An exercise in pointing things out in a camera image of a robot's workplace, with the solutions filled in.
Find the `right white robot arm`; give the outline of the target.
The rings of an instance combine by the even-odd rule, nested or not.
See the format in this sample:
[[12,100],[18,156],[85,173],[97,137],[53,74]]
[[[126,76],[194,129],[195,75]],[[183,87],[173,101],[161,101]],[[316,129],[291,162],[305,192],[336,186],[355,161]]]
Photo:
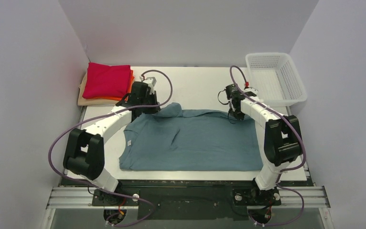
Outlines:
[[224,91],[230,106],[228,113],[237,120],[249,116],[264,131],[260,153],[263,167],[252,181],[251,201],[256,205],[278,201],[276,185],[282,173],[303,153],[298,119],[271,109],[256,96],[253,88],[240,92],[231,84]]

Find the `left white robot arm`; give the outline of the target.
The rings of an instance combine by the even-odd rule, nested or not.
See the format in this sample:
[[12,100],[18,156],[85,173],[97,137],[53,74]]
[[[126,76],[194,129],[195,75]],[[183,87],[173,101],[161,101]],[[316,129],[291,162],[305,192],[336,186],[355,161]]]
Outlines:
[[160,110],[155,84],[153,77],[134,82],[127,102],[117,103],[105,118],[84,129],[74,128],[68,136],[64,168],[106,190],[104,198],[111,205],[121,203],[123,192],[117,188],[118,179],[104,167],[104,145],[141,114],[155,114]]

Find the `blue-grey t shirt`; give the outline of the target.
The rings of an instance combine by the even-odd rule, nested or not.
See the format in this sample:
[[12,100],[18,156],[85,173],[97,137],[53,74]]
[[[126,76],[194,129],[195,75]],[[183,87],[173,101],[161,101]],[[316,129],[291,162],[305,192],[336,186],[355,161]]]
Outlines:
[[119,158],[130,171],[257,171],[263,166],[255,122],[178,103],[142,114],[124,130]]

